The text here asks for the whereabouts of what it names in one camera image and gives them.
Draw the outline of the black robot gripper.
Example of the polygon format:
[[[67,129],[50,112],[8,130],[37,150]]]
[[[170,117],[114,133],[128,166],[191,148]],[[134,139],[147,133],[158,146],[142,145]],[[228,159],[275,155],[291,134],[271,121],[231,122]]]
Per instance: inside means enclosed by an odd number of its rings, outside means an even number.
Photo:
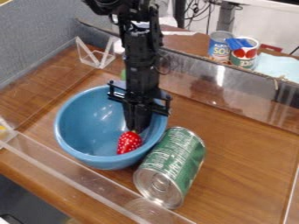
[[[116,15],[119,36],[126,48],[126,83],[110,82],[110,97],[123,104],[126,126],[142,133],[152,113],[170,115],[172,97],[159,88],[163,34],[155,0],[116,0],[110,15]]]

